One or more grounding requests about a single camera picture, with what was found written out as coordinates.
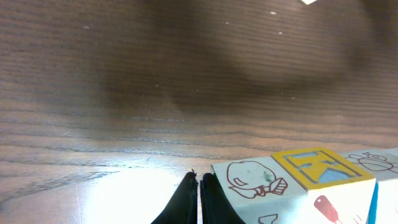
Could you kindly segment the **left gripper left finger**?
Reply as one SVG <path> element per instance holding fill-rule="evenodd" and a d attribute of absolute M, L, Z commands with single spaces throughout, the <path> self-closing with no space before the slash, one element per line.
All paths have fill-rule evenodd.
<path fill-rule="evenodd" d="M 151 224 L 197 224 L 198 182 L 187 172 L 169 202 Z"/>

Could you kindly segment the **wooden block with red mark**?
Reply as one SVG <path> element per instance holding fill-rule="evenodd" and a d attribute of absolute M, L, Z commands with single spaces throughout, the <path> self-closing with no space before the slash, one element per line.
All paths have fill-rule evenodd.
<path fill-rule="evenodd" d="M 272 158 L 305 189 L 293 223 L 366 223 L 376 178 L 332 150 L 275 152 Z"/>

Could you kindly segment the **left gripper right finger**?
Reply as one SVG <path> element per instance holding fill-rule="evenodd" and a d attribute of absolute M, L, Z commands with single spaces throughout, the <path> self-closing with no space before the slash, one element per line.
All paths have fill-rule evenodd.
<path fill-rule="evenodd" d="M 203 175 L 200 197 L 203 224 L 245 224 L 226 198 L 215 175 Z"/>

